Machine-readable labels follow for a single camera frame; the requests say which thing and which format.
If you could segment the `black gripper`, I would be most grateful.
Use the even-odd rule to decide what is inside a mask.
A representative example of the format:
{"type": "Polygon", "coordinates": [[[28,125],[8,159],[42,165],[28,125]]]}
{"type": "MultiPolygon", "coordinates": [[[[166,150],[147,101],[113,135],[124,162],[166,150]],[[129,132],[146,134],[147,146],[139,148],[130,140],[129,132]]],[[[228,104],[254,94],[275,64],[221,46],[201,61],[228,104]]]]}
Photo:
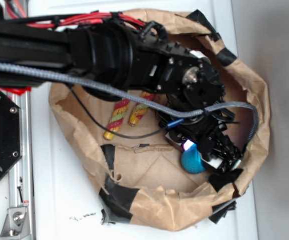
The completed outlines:
{"type": "Polygon", "coordinates": [[[234,119],[235,114],[226,108],[204,111],[169,127],[168,132],[174,142],[182,143],[183,152],[197,145],[202,165],[209,171],[224,174],[234,170],[242,161],[241,151],[224,134],[234,119]]]}

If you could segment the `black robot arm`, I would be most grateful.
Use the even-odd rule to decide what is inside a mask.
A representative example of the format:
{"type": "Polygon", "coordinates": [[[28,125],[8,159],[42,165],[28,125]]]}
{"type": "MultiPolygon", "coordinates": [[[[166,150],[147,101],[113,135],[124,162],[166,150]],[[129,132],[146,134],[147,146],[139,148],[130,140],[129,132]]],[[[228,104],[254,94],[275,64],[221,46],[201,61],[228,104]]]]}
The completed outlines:
{"type": "Polygon", "coordinates": [[[212,64],[171,42],[165,28],[125,15],[94,12],[61,16],[75,29],[54,31],[36,17],[0,20],[0,87],[23,89],[44,82],[80,85],[105,100],[140,102],[129,90],[165,94],[160,129],[178,143],[191,141],[208,170],[234,170],[242,152],[224,134],[235,115],[224,102],[225,87],[212,64]]]}

